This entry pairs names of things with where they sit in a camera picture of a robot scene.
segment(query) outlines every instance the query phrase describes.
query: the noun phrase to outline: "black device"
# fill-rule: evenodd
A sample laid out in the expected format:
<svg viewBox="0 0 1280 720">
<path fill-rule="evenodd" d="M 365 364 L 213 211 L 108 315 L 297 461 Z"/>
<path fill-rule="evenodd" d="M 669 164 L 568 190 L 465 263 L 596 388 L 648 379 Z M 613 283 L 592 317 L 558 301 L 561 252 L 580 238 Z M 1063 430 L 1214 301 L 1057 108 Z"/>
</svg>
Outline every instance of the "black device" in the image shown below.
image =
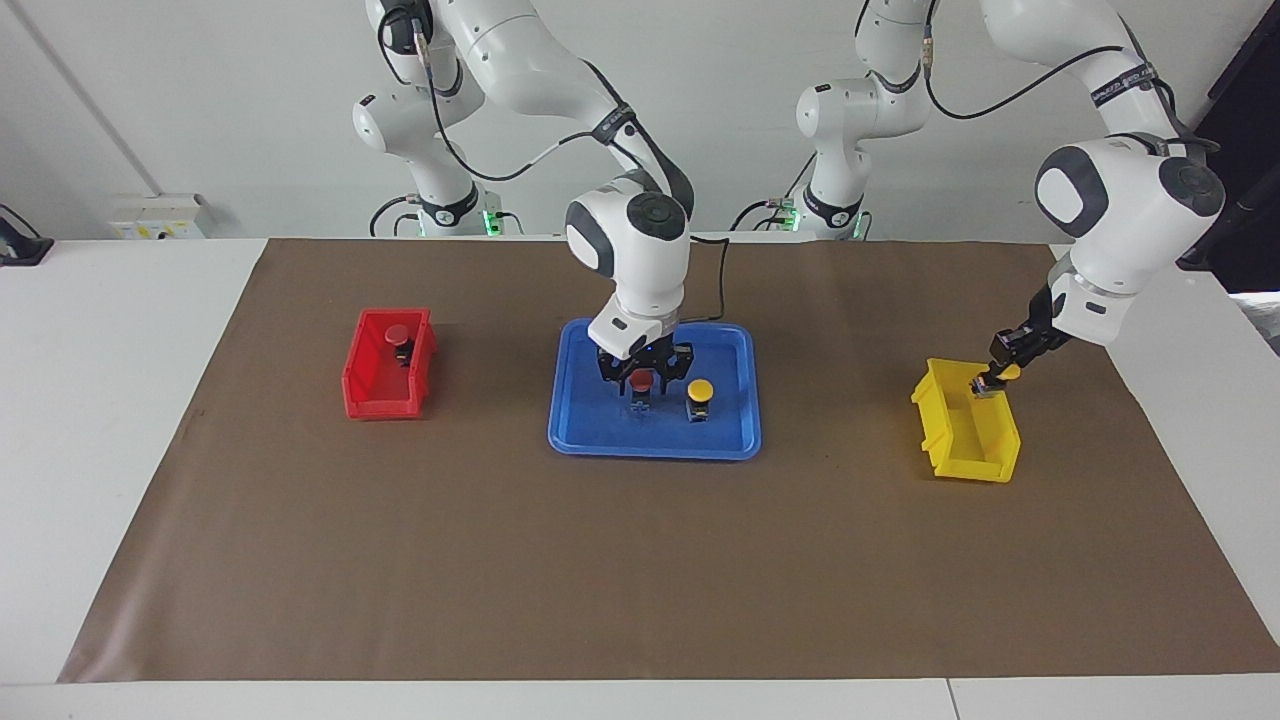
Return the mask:
<svg viewBox="0 0 1280 720">
<path fill-rule="evenodd" d="M 0 265 L 14 268 L 38 265 L 45 259 L 45 255 L 49 255 L 49 249 L 54 246 L 54 241 L 47 237 L 40 237 L 36 228 L 32 228 L 29 223 L 23 220 L 22 215 L 18 215 L 13 210 L 9 210 L 9 214 L 27 225 L 36 237 L 23 234 L 22 231 L 13 227 L 6 218 L 0 215 Z"/>
</svg>

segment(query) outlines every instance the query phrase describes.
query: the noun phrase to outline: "cable connector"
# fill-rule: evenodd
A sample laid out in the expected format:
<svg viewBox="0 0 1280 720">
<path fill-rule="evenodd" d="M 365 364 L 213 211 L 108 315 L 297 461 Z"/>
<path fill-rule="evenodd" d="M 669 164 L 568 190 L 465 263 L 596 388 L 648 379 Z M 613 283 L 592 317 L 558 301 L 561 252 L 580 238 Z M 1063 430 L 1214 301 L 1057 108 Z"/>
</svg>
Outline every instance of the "cable connector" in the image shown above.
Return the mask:
<svg viewBox="0 0 1280 720">
<path fill-rule="evenodd" d="M 933 31 L 925 28 L 923 49 L 920 50 L 920 67 L 928 73 L 933 70 Z"/>
<path fill-rule="evenodd" d="M 422 20 L 419 18 L 412 19 L 413 24 L 413 50 L 417 51 L 417 59 L 422 63 L 422 69 L 431 67 L 431 54 L 430 54 L 430 41 L 426 38 L 426 29 L 422 28 Z"/>
</svg>

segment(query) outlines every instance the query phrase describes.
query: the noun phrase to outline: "yellow bin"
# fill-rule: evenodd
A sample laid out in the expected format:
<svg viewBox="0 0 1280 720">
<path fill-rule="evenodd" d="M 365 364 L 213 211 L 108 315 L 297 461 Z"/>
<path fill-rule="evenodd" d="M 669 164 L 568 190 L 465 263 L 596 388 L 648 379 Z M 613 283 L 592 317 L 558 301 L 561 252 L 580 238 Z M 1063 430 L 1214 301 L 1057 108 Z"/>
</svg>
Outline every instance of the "yellow bin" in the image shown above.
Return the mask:
<svg viewBox="0 0 1280 720">
<path fill-rule="evenodd" d="M 911 402 L 920 409 L 924 443 L 940 478 L 1007 483 L 1023 439 L 1004 392 L 977 398 L 969 382 L 987 370 L 982 363 L 929 360 L 929 372 Z"/>
</svg>

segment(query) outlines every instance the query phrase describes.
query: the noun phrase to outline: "red button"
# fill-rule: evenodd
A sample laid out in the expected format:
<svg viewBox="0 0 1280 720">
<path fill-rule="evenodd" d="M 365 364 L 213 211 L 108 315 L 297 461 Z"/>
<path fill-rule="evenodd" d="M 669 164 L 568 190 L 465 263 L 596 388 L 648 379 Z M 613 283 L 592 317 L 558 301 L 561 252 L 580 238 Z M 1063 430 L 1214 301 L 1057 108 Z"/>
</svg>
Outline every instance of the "red button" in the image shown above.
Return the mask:
<svg viewBox="0 0 1280 720">
<path fill-rule="evenodd" d="M 393 347 L 399 347 L 408 342 L 408 328 L 404 325 L 392 325 L 387 328 L 387 334 L 383 336 L 387 342 Z"/>
<path fill-rule="evenodd" d="M 631 388 L 639 392 L 653 389 L 653 373 L 650 370 L 636 370 L 631 373 Z"/>
</svg>

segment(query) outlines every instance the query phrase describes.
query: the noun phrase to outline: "yellow button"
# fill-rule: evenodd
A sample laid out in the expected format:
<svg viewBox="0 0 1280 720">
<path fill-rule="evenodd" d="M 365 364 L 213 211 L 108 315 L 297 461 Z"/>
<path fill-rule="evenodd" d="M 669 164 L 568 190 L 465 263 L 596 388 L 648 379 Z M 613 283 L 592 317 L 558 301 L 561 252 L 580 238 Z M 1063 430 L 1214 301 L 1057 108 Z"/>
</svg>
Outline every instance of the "yellow button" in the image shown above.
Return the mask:
<svg viewBox="0 0 1280 720">
<path fill-rule="evenodd" d="M 689 400 L 694 402 L 710 402 L 716 397 L 716 387 L 707 380 L 694 380 L 689 383 Z"/>
</svg>

